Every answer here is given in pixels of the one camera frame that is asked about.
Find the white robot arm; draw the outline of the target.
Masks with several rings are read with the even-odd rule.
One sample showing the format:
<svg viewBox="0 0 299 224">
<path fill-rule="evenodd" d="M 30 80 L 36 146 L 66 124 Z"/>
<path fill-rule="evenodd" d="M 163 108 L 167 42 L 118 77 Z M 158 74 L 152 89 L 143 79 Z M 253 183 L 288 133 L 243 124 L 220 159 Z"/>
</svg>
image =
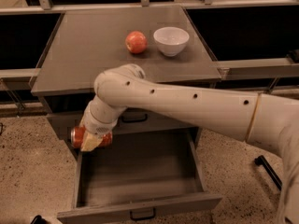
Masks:
<svg viewBox="0 0 299 224">
<path fill-rule="evenodd" d="M 99 74 L 80 126 L 92 151 L 127 108 L 146 109 L 276 154 L 283 162 L 278 224 L 299 224 L 299 101 L 245 91 L 163 85 L 126 64 Z"/>
</svg>

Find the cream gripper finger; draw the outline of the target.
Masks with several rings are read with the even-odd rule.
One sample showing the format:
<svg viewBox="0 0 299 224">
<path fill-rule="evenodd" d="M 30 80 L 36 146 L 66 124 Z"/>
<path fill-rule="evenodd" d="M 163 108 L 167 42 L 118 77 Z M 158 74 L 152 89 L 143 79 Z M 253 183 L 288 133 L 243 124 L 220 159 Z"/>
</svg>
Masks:
<svg viewBox="0 0 299 224">
<path fill-rule="evenodd" d="M 83 152 L 90 152 L 97 148 L 103 141 L 102 137 L 86 132 L 83 135 L 83 141 L 80 150 Z"/>
</svg>

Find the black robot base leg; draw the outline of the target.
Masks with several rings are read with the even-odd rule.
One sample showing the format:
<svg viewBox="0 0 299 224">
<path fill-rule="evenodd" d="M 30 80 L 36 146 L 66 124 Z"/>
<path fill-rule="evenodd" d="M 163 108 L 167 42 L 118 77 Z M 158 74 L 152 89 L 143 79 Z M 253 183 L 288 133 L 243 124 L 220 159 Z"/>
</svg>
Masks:
<svg viewBox="0 0 299 224">
<path fill-rule="evenodd" d="M 265 171 L 268 173 L 274 184 L 279 190 L 282 190 L 282 181 L 280 180 L 279 176 L 277 173 L 274 171 L 270 163 L 267 161 L 264 155 L 258 156 L 257 158 L 254 159 L 254 163 L 257 166 L 262 166 Z"/>
</svg>

